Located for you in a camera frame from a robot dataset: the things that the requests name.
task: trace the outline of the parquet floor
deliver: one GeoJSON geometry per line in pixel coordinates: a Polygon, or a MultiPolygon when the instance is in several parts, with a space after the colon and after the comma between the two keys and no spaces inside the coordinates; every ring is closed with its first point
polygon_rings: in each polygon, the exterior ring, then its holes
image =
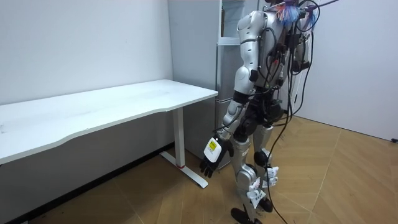
{"type": "MultiPolygon", "coordinates": [[[[186,157],[199,173],[200,160],[186,157]]],[[[398,144],[294,118],[274,165],[280,171],[272,199],[289,224],[398,223],[398,144]]],[[[229,211],[242,205],[232,167],[208,181],[202,190],[157,156],[30,223],[236,223],[229,211]]],[[[257,214],[263,224],[282,223],[275,213],[257,214]]]]}

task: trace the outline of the white desk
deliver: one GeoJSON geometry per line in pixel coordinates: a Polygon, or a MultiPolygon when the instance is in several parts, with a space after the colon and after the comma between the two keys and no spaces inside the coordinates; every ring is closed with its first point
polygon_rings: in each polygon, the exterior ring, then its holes
{"type": "Polygon", "coordinates": [[[185,167],[182,107],[217,91],[170,80],[106,88],[0,106],[0,164],[59,146],[149,114],[173,110],[176,158],[161,155],[203,188],[208,183],[185,167]]]}

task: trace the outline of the silver robot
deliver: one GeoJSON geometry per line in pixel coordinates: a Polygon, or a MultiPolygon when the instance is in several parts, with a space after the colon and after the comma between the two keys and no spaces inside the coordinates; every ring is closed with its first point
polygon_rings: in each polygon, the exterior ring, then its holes
{"type": "Polygon", "coordinates": [[[229,152],[238,195],[244,205],[244,210],[232,209],[231,215],[242,224],[261,223],[256,218],[258,206],[266,212],[272,211],[272,203],[265,192],[268,186],[276,184],[277,168],[271,167],[272,155],[265,145],[274,122],[284,113],[280,101],[273,97],[274,92],[284,84],[287,72],[299,72],[310,64],[307,39],[292,27],[284,26],[274,11],[253,11],[238,22],[244,64],[236,72],[233,100],[222,127],[215,130],[200,164],[205,176],[211,177],[229,152]],[[286,69],[288,60],[292,63],[292,71],[286,69]],[[250,136],[254,143],[255,166],[246,163],[250,136]]]}

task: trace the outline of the white label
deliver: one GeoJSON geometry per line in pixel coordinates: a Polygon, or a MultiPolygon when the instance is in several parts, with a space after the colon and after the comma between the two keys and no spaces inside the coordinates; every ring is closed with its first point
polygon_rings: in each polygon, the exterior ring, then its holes
{"type": "Polygon", "coordinates": [[[271,167],[267,169],[268,178],[274,178],[278,174],[279,167],[271,167]]]}
{"type": "MultiPolygon", "coordinates": [[[[276,182],[278,182],[278,177],[269,179],[269,187],[275,186],[276,182]]],[[[265,180],[262,182],[262,188],[268,188],[267,182],[265,180]]]]}
{"type": "Polygon", "coordinates": [[[260,180],[260,177],[258,177],[257,180],[252,185],[249,186],[249,191],[253,191],[253,190],[256,190],[257,188],[259,188],[260,183],[261,183],[261,180],[260,180]]]}
{"type": "Polygon", "coordinates": [[[218,142],[214,138],[211,138],[205,148],[205,156],[210,162],[216,162],[218,156],[220,156],[221,150],[222,148],[220,144],[218,144],[218,142]]]}
{"type": "Polygon", "coordinates": [[[259,205],[260,200],[263,199],[266,196],[266,194],[262,190],[260,191],[253,190],[248,192],[246,196],[248,196],[251,203],[253,204],[254,209],[256,209],[257,205],[259,205]]]}
{"type": "Polygon", "coordinates": [[[248,154],[248,152],[249,152],[249,149],[247,149],[244,153],[242,153],[242,156],[245,156],[245,155],[247,155],[248,154]]]}

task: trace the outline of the white wall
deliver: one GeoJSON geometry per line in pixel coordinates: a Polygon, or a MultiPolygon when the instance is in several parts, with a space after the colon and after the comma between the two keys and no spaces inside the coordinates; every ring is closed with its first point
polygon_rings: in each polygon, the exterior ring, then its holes
{"type": "MultiPolygon", "coordinates": [[[[0,1],[0,105],[172,79],[167,7],[167,0],[0,1]]],[[[171,121],[153,114],[4,164],[0,223],[172,142],[171,121]]]]}
{"type": "Polygon", "coordinates": [[[344,0],[322,8],[299,116],[398,138],[397,7],[395,0],[379,7],[371,0],[344,0]]]}

